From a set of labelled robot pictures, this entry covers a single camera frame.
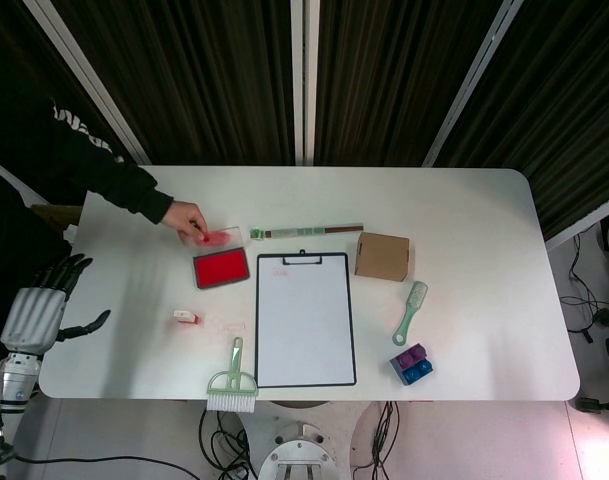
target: cardboard box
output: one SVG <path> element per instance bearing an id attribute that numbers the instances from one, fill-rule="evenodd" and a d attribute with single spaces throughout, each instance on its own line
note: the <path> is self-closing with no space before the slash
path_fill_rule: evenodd
<path id="1" fill-rule="evenodd" d="M 402 282 L 409 272 L 410 249 L 408 238 L 363 232 L 357 242 L 355 275 Z"/>

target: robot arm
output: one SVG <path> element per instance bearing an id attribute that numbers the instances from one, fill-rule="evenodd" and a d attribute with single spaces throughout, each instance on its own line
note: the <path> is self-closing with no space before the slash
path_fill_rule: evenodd
<path id="1" fill-rule="evenodd" d="M 110 315 L 106 310 L 85 327 L 60 330 L 64 308 L 83 270 L 92 262 L 78 254 L 40 272 L 33 285 L 17 293 L 2 332 L 9 356 L 0 361 L 0 477 L 13 458 L 15 432 L 41 368 L 41 356 L 56 341 L 88 335 Z"/>

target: curtain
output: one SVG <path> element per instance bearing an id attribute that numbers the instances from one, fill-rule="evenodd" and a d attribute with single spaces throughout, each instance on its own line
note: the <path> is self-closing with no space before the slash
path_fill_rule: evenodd
<path id="1" fill-rule="evenodd" d="M 420 166 L 500 4 L 322 1 L 315 163 Z"/>
<path id="2" fill-rule="evenodd" d="M 155 164 L 294 164 L 287 1 L 53 1 Z"/>
<path id="3" fill-rule="evenodd" d="M 545 238 L 609 200 L 609 1 L 525 1 L 435 166 L 522 172 Z"/>
<path id="4" fill-rule="evenodd" d="M 116 154 L 131 161 L 113 130 L 22 2 L 0 2 L 0 58 L 12 62 L 59 107 L 80 117 L 92 135 L 107 141 Z M 84 201 L 85 192 L 69 182 L 36 174 L 31 165 L 24 165 L 15 158 L 2 157 L 0 165 L 51 203 L 77 205 Z"/>

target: black sleeve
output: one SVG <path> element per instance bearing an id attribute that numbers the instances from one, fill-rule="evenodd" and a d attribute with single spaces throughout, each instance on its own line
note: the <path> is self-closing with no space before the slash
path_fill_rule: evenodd
<path id="1" fill-rule="evenodd" d="M 40 175 L 70 180 L 118 207 L 141 212 L 153 223 L 173 199 L 137 165 L 116 158 L 110 147 L 88 134 L 79 118 L 0 58 L 0 160 L 16 155 Z"/>

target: clipboard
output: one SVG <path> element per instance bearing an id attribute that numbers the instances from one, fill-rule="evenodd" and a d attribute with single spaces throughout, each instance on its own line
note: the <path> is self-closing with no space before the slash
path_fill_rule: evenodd
<path id="1" fill-rule="evenodd" d="M 346 253 L 258 255 L 255 314 L 259 388 L 357 383 Z"/>

